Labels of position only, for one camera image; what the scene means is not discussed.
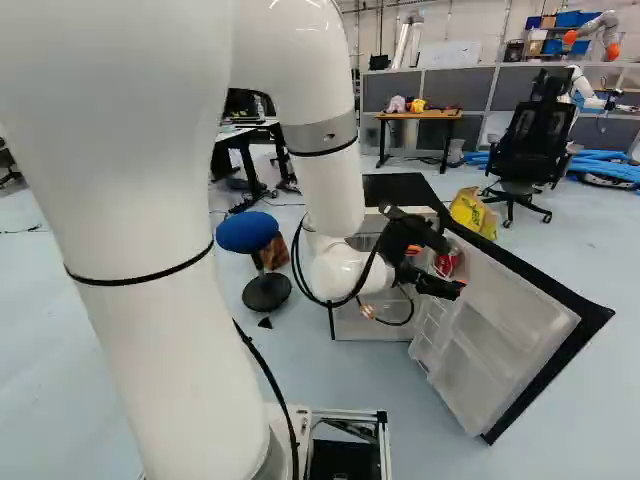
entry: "cubicle divider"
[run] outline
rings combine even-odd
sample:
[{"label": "cubicle divider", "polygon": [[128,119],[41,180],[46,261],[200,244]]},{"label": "cubicle divider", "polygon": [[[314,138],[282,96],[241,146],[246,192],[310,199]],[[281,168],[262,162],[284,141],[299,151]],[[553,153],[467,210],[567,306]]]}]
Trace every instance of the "cubicle divider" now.
[{"label": "cubicle divider", "polygon": [[[557,75],[573,64],[582,68],[594,90],[624,88],[620,103],[640,105],[640,64],[632,63],[500,63],[455,69],[368,72],[363,75],[360,93],[363,153],[378,153],[380,122],[375,115],[386,108],[394,95],[424,98],[432,106],[462,107],[463,117],[456,122],[454,138],[465,140],[466,151],[486,149],[488,134],[502,135],[518,102],[529,98],[532,81],[540,68]],[[446,128],[443,123],[437,120],[390,122],[385,139],[389,152],[395,156],[441,153]],[[605,119],[583,112],[571,137],[585,148],[631,153],[640,143],[640,115],[614,113]]]}]

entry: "office chair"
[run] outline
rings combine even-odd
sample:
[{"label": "office chair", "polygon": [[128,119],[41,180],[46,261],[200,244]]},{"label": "office chair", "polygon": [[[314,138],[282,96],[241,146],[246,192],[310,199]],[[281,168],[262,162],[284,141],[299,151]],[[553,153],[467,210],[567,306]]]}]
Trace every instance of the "office chair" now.
[{"label": "office chair", "polygon": [[16,161],[13,159],[11,152],[9,152],[4,138],[0,137],[0,168],[6,168],[8,170],[8,173],[0,178],[0,188],[11,180],[20,180],[22,178],[22,173],[11,170],[11,167],[15,164]]},{"label": "office chair", "polygon": [[498,175],[502,191],[488,187],[482,195],[492,197],[484,203],[507,202],[505,228],[513,223],[516,203],[544,214],[544,223],[551,222],[553,213],[534,205],[533,194],[542,191],[536,185],[551,183],[554,189],[569,166],[567,143],[575,109],[575,105],[556,102],[555,97],[521,102],[507,133],[491,143],[485,175]]}]

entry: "small box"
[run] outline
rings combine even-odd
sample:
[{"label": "small box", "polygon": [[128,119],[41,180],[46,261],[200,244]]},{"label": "small box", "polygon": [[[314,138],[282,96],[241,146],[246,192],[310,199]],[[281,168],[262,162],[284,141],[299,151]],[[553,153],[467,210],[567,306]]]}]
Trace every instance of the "small box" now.
[{"label": "small box", "polygon": [[536,55],[540,55],[543,45],[544,40],[530,40],[529,44],[527,45],[527,56],[535,57]]},{"label": "small box", "polygon": [[580,25],[580,10],[556,14],[556,27],[577,27]]},{"label": "small box", "polygon": [[545,15],[542,17],[542,22],[540,23],[540,28],[553,28],[556,26],[556,17],[551,15]]},{"label": "small box", "polygon": [[534,28],[529,32],[529,41],[533,40],[546,40],[547,39],[547,31],[541,30],[538,28]]},{"label": "small box", "polygon": [[585,53],[587,53],[587,50],[589,49],[589,43],[591,43],[590,40],[578,40],[576,43],[573,44],[571,53],[574,55],[584,55]]},{"label": "small box", "polygon": [[555,55],[562,53],[562,40],[547,40],[542,47],[542,53],[545,55]]},{"label": "small box", "polygon": [[504,62],[520,62],[522,61],[522,52],[524,51],[524,40],[510,40],[504,49]]},{"label": "small box", "polygon": [[542,17],[527,17],[527,23],[524,26],[525,30],[531,30],[532,28],[540,28],[542,23]]}]

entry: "black cable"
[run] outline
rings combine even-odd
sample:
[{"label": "black cable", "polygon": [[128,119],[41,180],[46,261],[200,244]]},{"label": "black cable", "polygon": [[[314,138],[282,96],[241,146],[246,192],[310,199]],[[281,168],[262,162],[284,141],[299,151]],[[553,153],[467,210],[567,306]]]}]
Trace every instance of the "black cable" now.
[{"label": "black cable", "polygon": [[48,231],[49,230],[42,230],[42,224],[38,223],[33,227],[24,228],[22,230],[0,230],[0,235],[10,235],[15,233],[44,233]]},{"label": "black cable", "polygon": [[[300,224],[298,225],[298,228],[296,229],[296,233],[293,235],[293,240],[291,242],[291,267],[293,271],[293,277],[296,283],[298,284],[300,291],[303,293],[305,297],[307,297],[313,303],[316,303],[325,308],[329,308],[329,304],[327,302],[323,302],[313,295],[313,293],[311,292],[311,288],[309,288],[309,285],[307,284],[304,278],[304,275],[302,273],[302,268],[300,266],[300,247],[299,247],[300,232],[302,231],[305,216],[303,216],[302,220],[300,220]],[[369,257],[367,258],[367,261],[364,265],[364,268],[360,273],[360,278],[358,278],[358,281],[356,282],[355,286],[345,298],[343,298],[342,300],[338,300],[336,302],[332,302],[331,306],[333,308],[338,308],[346,305],[348,302],[353,300],[356,297],[356,295],[358,295],[358,293],[360,293],[360,290],[362,290],[362,287],[367,281],[367,277],[369,276],[369,272],[371,271],[371,267],[373,266],[373,261],[375,260],[379,247],[380,247],[380,237],[378,237],[375,245],[371,249],[371,252],[369,253]]]},{"label": "black cable", "polygon": [[[379,323],[383,323],[384,325],[389,325],[390,327],[402,327],[403,325],[406,325],[407,323],[409,323],[411,321],[411,319],[413,318],[413,314],[416,311],[416,306],[413,303],[413,298],[411,298],[407,294],[407,292],[404,290],[404,288],[402,288],[400,285],[398,285],[398,289],[404,294],[406,299],[409,300],[409,305],[411,306],[411,309],[409,311],[409,315],[407,316],[407,318],[405,320],[403,320],[402,322],[389,322],[388,320],[383,320],[383,319],[378,318],[378,317],[373,317],[373,320],[375,320],[376,322],[379,322]],[[357,295],[356,295],[356,301],[358,302],[358,306],[362,307],[362,302],[360,301],[360,297],[358,297]]]},{"label": "black cable", "polygon": [[251,338],[247,336],[246,333],[244,333],[244,331],[240,328],[240,325],[238,325],[238,323],[235,320],[233,320],[233,324],[236,326],[236,330],[238,331],[238,335],[240,335],[240,338],[242,339],[242,343],[246,345],[246,347],[251,352],[251,355],[253,355],[253,357],[256,359],[256,362],[258,362],[258,365],[262,369],[264,376],[267,378],[267,381],[269,382],[269,385],[271,386],[271,389],[273,390],[273,393],[275,394],[276,399],[280,404],[280,408],[282,409],[284,418],[287,421],[287,429],[289,430],[289,443],[291,445],[291,461],[293,463],[293,469],[292,469],[293,475],[291,476],[291,478],[297,480],[300,478],[300,473],[299,473],[300,459],[298,457],[298,440],[296,438],[295,429],[293,428],[293,422],[291,421],[291,417],[289,416],[289,411],[287,410],[287,403],[284,400],[284,396],[282,395],[282,391],[278,386],[278,382],[276,382],[276,378],[273,376],[273,372],[269,368],[269,365],[267,365],[267,362],[264,359],[264,357],[260,354],[260,351],[258,351],[256,346],[253,344]]},{"label": "black cable", "polygon": [[265,198],[261,198],[260,200],[262,200],[267,205],[271,205],[272,207],[304,207],[304,203],[273,203],[266,200]]}]

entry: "black strip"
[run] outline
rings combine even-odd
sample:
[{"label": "black strip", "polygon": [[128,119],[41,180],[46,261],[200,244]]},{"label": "black strip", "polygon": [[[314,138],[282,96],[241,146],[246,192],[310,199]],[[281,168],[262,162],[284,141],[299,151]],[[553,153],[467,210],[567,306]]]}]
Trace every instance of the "black strip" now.
[{"label": "black strip", "polygon": [[582,319],[571,334],[560,345],[558,350],[551,356],[542,370],[527,385],[524,391],[511,404],[506,412],[498,419],[487,433],[482,435],[482,439],[488,445],[493,445],[498,437],[527,409],[529,405],[540,395],[554,378],[566,367],[569,362],[582,350],[587,342],[603,326],[596,324],[595,328],[590,325],[593,319]]},{"label": "black strip", "polygon": [[336,339],[336,327],[333,323],[333,304],[331,301],[327,302],[327,313],[329,314],[329,328],[331,329],[331,340]]},{"label": "black strip", "polygon": [[351,145],[356,143],[357,140],[358,140],[358,135],[353,137],[347,143],[344,143],[337,147],[330,148],[328,150],[318,150],[317,152],[294,152],[293,150],[291,150],[291,148],[289,148],[289,153],[291,155],[295,155],[296,157],[320,157],[322,155],[329,155],[330,153],[336,153],[336,152],[339,152],[340,150],[344,150],[345,148],[350,147]]},{"label": "black strip", "polygon": [[174,273],[177,273],[180,270],[184,270],[185,268],[190,267],[194,263],[197,263],[200,260],[202,260],[204,256],[207,253],[209,253],[209,251],[213,248],[213,244],[214,244],[214,239],[212,238],[209,245],[207,245],[207,248],[205,248],[198,255],[196,255],[193,258],[190,258],[186,262],[181,263],[180,265],[176,265],[175,267],[171,267],[156,273],[150,273],[149,275],[143,275],[141,277],[123,278],[121,280],[96,280],[94,278],[81,277],[80,275],[71,273],[71,271],[66,265],[64,266],[64,269],[67,271],[67,274],[69,274],[69,276],[73,278],[76,282],[84,283],[85,285],[93,285],[95,287],[124,287],[125,285],[136,285],[138,283],[152,282],[162,277],[168,277],[169,275],[173,275]]}]

